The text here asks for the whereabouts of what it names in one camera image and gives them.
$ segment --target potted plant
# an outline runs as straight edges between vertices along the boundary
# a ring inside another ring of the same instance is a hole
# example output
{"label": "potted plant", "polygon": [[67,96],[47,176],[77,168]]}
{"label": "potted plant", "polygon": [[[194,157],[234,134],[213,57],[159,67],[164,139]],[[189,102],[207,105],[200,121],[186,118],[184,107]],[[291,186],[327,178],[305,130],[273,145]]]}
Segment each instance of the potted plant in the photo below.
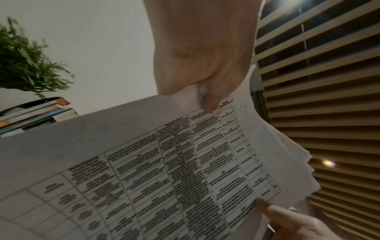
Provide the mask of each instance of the potted plant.
{"label": "potted plant", "polygon": [[0,88],[31,91],[40,98],[43,92],[70,88],[71,81],[62,79],[60,72],[74,77],[65,64],[52,62],[43,53],[45,40],[39,45],[24,35],[18,22],[8,17],[8,27],[0,24]]}

